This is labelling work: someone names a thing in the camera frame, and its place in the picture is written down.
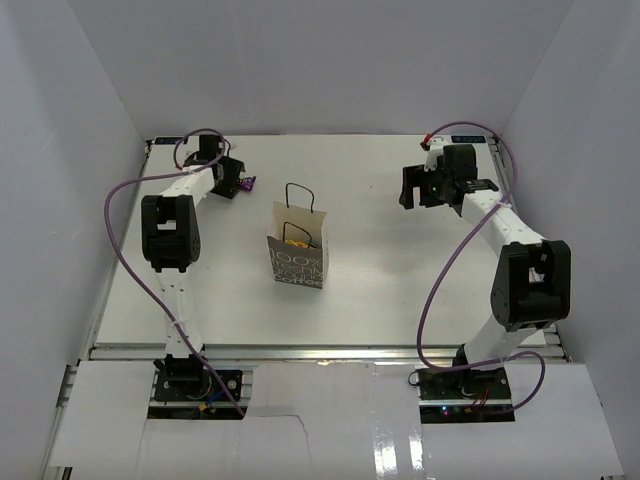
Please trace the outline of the dark purple snack packet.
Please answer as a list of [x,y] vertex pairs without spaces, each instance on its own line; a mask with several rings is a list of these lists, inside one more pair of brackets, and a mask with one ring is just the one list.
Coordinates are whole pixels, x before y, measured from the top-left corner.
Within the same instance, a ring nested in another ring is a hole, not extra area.
[[257,179],[256,176],[241,178],[238,181],[237,189],[247,193],[251,192],[255,186],[256,179]]

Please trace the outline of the yellow M&M snack packet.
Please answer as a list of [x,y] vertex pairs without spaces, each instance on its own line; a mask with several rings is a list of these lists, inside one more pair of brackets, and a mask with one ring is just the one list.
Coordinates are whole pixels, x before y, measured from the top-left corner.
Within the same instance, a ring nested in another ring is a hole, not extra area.
[[287,239],[284,241],[286,244],[288,245],[292,245],[298,248],[303,248],[303,249],[309,249],[309,248],[315,248],[313,245],[306,243],[306,242],[302,242],[302,241],[296,241],[296,240],[292,240],[292,239]]

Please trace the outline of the grey white paper bag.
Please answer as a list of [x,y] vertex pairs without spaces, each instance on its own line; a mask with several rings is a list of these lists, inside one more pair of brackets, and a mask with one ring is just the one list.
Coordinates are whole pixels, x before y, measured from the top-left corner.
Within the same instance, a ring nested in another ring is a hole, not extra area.
[[[297,187],[310,196],[309,206],[291,203],[289,189]],[[276,282],[322,290],[329,267],[327,236],[324,232],[327,213],[315,208],[315,194],[295,182],[285,184],[285,201],[273,202],[271,231],[267,244],[273,278]],[[286,244],[292,239],[313,245],[303,249]]]

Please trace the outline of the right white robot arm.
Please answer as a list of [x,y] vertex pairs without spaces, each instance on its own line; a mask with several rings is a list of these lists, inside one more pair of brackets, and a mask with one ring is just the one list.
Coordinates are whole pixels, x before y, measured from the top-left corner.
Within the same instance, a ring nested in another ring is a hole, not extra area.
[[525,340],[568,316],[572,254],[566,242],[548,240],[527,226],[506,193],[480,177],[475,144],[431,137],[421,146],[427,158],[404,168],[400,204],[406,210],[452,208],[473,227],[461,244],[481,236],[498,259],[491,314],[446,369],[453,390],[472,399],[488,385],[485,371],[498,369]]

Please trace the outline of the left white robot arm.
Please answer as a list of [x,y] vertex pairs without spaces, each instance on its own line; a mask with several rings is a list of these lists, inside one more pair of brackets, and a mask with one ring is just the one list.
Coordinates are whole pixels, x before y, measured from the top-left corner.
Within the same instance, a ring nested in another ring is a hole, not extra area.
[[155,365],[188,398],[199,399],[209,392],[212,377],[203,365],[189,286],[189,268],[202,248],[196,209],[209,194],[233,199],[245,164],[230,156],[228,141],[213,129],[197,129],[176,145],[194,136],[196,151],[184,161],[174,161],[182,175],[162,193],[143,197],[141,233],[142,253],[158,279],[166,321],[165,358]]

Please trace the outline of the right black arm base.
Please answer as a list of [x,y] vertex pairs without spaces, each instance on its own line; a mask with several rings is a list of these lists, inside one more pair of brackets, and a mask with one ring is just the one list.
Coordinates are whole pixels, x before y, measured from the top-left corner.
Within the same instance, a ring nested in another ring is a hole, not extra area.
[[504,368],[460,372],[423,368],[411,372],[407,381],[417,390],[422,425],[515,421]]

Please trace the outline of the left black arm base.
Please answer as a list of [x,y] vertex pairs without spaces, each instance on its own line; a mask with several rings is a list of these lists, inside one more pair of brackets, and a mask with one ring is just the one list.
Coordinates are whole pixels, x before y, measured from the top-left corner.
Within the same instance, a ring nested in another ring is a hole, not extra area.
[[192,356],[156,359],[153,364],[156,368],[153,399],[156,402],[192,401],[212,406],[229,400],[211,372]]

